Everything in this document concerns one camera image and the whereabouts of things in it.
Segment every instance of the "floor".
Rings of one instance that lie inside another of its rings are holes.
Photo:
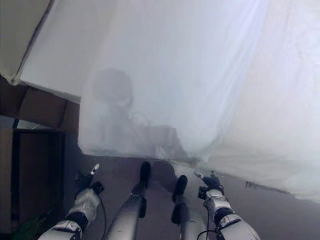
[[[107,225],[119,207],[128,198],[132,187],[138,181],[140,165],[144,160],[132,158],[94,157],[83,155],[78,148],[75,135],[66,135],[64,207],[73,205],[74,178],[78,171],[87,173],[100,163],[95,180],[105,187],[101,194],[106,213]],[[194,169],[169,164],[165,161],[150,160],[152,177],[146,192],[146,217],[139,220],[137,240],[178,240],[179,227],[171,222],[174,204],[171,192],[177,177],[188,177],[185,195],[190,204],[197,208],[204,218],[207,212],[203,200],[198,199],[198,188],[203,186],[194,176]],[[320,239],[320,205],[295,199],[290,194],[274,190],[247,187],[246,182],[230,176],[220,176],[225,194],[233,209],[244,218],[260,235],[262,240],[317,240]],[[103,234],[102,210],[98,209],[96,220],[85,233],[85,240],[99,240]]]

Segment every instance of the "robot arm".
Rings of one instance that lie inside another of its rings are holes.
[[[91,185],[99,165],[87,176],[76,179],[77,194],[73,207],[63,221],[46,231],[39,240],[80,240],[87,226],[96,218],[100,204],[98,195],[104,190],[100,182]]]
[[[219,179],[194,173],[208,187],[200,187],[198,197],[205,200],[210,221],[215,223],[217,240],[260,240],[256,231],[231,208]]]

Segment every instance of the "black cable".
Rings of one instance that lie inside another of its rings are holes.
[[[196,240],[199,240],[200,236],[201,236],[202,234],[204,234],[204,233],[206,233],[207,236],[208,236],[208,233],[209,233],[209,232],[217,233],[215,230],[205,230],[205,231],[202,231],[202,232],[199,233],[199,235],[198,235],[198,237],[196,238]]]
[[[206,233],[206,237],[205,237],[205,240],[208,240],[208,235],[209,235],[209,232],[216,232],[215,230],[209,230],[209,210],[207,211],[208,212],[208,219],[207,219],[207,222],[206,222],[206,230],[205,231],[202,231],[199,233],[198,237],[196,238],[196,240],[199,240],[200,236],[204,233]]]
[[[104,202],[102,201],[100,195],[97,195],[97,196],[100,199],[100,203],[101,203],[101,207],[102,207],[102,211],[103,211],[103,216],[104,216],[104,230],[103,230],[103,235],[102,235],[101,240],[105,240],[106,234],[107,234],[107,214],[106,214]]]
[[[207,212],[208,212],[208,219],[207,219],[207,221],[206,221],[206,237],[205,237],[205,240],[208,240],[208,234],[209,234],[209,209],[207,210]]]

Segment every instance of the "white sheet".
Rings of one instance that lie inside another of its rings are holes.
[[[320,1],[270,1],[235,116],[208,166],[320,203]]]
[[[82,151],[206,161],[231,120],[266,8],[118,1],[81,99]]]
[[[116,1],[55,0],[21,80],[79,103]]]
[[[83,94],[85,153],[201,158],[199,167],[320,203],[320,2],[270,0],[264,18],[265,4],[57,1],[21,78]],[[92,92],[99,74],[120,81]]]

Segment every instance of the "black joint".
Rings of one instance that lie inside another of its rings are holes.
[[[219,225],[221,219],[223,219],[225,216],[228,216],[230,214],[235,214],[235,212],[228,207],[222,207],[219,208],[215,213],[214,213],[214,223],[216,226]]]
[[[101,184],[101,182],[96,181],[91,185],[92,190],[95,192],[95,194],[99,195],[100,193],[105,190],[104,186]]]
[[[172,216],[171,216],[171,221],[174,224],[178,224],[178,225],[181,224],[181,216],[180,216],[181,207],[182,207],[182,203],[174,206]]]
[[[69,215],[67,215],[65,217],[65,220],[69,220],[69,221],[73,221],[73,222],[77,223],[80,226],[82,232],[85,231],[85,229],[88,225],[88,222],[89,222],[86,215],[82,212],[79,212],[79,211],[70,213]]]
[[[147,200],[143,197],[140,211],[139,211],[139,218],[143,219],[146,216],[146,211],[147,211]]]
[[[199,187],[198,198],[205,200],[206,199],[207,188],[205,186]]]

